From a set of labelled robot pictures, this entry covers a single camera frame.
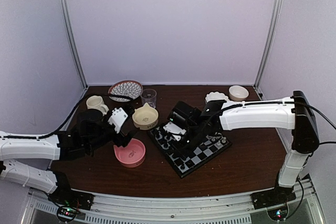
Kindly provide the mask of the pink cat-shaped bowl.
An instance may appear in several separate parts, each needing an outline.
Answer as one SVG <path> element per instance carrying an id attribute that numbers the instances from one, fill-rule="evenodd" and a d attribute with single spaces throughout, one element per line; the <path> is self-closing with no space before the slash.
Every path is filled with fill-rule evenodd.
<path id="1" fill-rule="evenodd" d="M 146 148 L 138 139 L 133 138 L 126 147 L 113 146 L 118 162 L 127 168 L 135 168 L 145 161 Z"/>

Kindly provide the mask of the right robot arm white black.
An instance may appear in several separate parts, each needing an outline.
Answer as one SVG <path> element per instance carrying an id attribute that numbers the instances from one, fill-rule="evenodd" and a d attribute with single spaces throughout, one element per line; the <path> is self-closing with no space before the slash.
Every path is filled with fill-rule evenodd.
<path id="1" fill-rule="evenodd" d="M 205 97 L 202 111 L 179 102 L 169 115 L 164 131 L 174 135 L 182 148 L 194 149 L 202 138 L 217 131 L 249 128 L 279 128 L 292 131 L 291 150 L 280 169 L 277 186 L 269 192 L 272 203 L 289 196 L 289 188 L 308 156 L 319 147 L 316 118 L 302 91 L 268 101 L 231 101 L 220 92 Z"/>

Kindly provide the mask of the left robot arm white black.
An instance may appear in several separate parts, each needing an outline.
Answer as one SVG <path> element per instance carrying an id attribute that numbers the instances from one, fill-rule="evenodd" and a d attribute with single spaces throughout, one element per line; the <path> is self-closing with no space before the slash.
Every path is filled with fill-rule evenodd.
<path id="1" fill-rule="evenodd" d="M 71 205 L 76 197 L 65 174 L 39 170 L 14 161 L 37 158 L 73 161 L 93 155 L 95 150 L 109 142 L 126 147 L 135 131 L 123 134 L 121 129 L 133 113 L 134 109 L 126 108 L 116 108 L 107 114 L 88 109 L 78 114 L 76 125 L 68 132 L 28 136 L 1 132 L 1 178 L 55 194 L 64 205 Z"/>

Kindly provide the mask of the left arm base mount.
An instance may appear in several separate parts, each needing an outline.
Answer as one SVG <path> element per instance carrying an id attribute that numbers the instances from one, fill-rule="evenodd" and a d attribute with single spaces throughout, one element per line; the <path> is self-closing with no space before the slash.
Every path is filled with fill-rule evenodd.
<path id="1" fill-rule="evenodd" d="M 69 188 L 57 188 L 53 193 L 48 194 L 48 197 L 57 204 L 83 210 L 90 210 L 94 199 L 93 194 Z"/>

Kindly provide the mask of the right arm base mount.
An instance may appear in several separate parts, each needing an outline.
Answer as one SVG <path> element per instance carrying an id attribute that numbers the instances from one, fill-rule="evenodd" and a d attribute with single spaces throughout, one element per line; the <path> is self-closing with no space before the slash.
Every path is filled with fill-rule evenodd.
<path id="1" fill-rule="evenodd" d="M 275 187 L 269 190 L 251 194 L 254 209 L 268 208 L 281 205 L 296 199 L 292 188 Z"/>

